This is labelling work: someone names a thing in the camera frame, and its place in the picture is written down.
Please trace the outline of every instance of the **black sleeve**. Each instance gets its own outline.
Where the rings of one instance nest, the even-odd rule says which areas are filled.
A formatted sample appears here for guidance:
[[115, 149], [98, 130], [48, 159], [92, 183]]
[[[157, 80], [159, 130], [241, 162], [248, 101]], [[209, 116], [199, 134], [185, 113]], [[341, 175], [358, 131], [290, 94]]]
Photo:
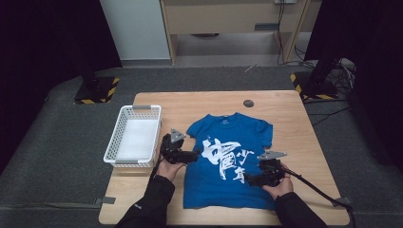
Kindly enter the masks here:
[[283, 227], [327, 227], [326, 223], [294, 192], [278, 197], [275, 206]]
[[155, 176], [144, 196], [134, 203], [115, 227], [166, 227], [166, 208], [175, 191], [167, 178]]

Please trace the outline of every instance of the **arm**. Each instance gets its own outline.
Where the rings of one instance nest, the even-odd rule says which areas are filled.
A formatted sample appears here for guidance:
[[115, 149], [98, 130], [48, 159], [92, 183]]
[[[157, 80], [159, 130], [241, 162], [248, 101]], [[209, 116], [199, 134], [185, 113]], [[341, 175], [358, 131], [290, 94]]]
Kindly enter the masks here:
[[115, 227], [166, 227], [166, 208], [175, 191], [172, 181], [182, 166], [182, 163], [162, 161], [144, 196], [127, 210]]
[[326, 223], [294, 192], [290, 178], [290, 174], [286, 173], [278, 186], [263, 186], [275, 200], [275, 210], [281, 224], [292, 228], [327, 227]]

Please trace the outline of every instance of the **wooden desk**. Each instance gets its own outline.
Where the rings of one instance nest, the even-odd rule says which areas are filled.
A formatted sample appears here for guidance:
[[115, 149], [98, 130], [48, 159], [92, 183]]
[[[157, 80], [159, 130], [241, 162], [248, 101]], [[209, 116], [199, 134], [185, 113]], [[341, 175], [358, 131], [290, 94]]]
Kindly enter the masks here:
[[[252, 100], [253, 107], [243, 101]], [[206, 114], [229, 115], [235, 112], [266, 120], [274, 125], [273, 150], [288, 153], [281, 160], [293, 171], [303, 175], [320, 190], [339, 198], [335, 181], [320, 149], [305, 108], [295, 91], [229, 91], [229, 92], [164, 92], [140, 93], [135, 105], [162, 107], [162, 136], [174, 127], [184, 133], [196, 120]], [[195, 141], [186, 137], [183, 150], [192, 150]], [[169, 225], [277, 225], [274, 212], [251, 208], [206, 207], [182, 209], [182, 168], [174, 180], [176, 191], [168, 206]], [[103, 204], [99, 220], [115, 224], [125, 211], [144, 193], [149, 171], [135, 168], [114, 168], [106, 190], [106, 197], [116, 198], [114, 204]], [[329, 225], [345, 225], [347, 212], [335, 208], [304, 183], [292, 178], [295, 191]]]
[[[277, 38], [280, 5], [274, 0], [160, 0], [172, 62], [180, 34], [249, 33], [255, 24], [270, 24]], [[321, 0], [286, 4], [280, 33], [283, 60], [290, 61], [300, 31], [312, 31]]]

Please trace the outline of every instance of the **gray carpet floor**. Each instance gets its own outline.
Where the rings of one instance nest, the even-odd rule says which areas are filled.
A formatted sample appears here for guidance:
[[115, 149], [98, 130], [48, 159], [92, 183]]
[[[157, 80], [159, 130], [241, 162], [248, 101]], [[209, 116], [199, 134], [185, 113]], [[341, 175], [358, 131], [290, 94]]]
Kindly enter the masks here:
[[[0, 177], [0, 227], [109, 227], [99, 223], [99, 209], [39, 205], [91, 204], [105, 195], [112, 166], [103, 162], [103, 155], [120, 107], [131, 105], [137, 93], [294, 89], [290, 74], [305, 68], [245, 69], [105, 70], [99, 76], [120, 78], [107, 104], [74, 104], [79, 77], [56, 86]], [[346, 102], [305, 105], [308, 114], [329, 114], [347, 106]], [[339, 112], [320, 123], [326, 115], [310, 117], [340, 194], [353, 201], [357, 227], [403, 227], [403, 175], [376, 161], [352, 112]], [[27, 207], [29, 203], [39, 205]]]

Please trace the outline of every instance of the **white plastic basket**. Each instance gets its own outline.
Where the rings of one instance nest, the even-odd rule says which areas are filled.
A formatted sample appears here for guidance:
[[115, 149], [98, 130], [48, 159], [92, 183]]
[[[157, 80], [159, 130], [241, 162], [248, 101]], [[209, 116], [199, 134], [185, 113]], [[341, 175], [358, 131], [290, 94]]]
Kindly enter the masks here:
[[121, 108], [104, 162], [114, 167], [153, 167], [161, 128], [159, 105]]

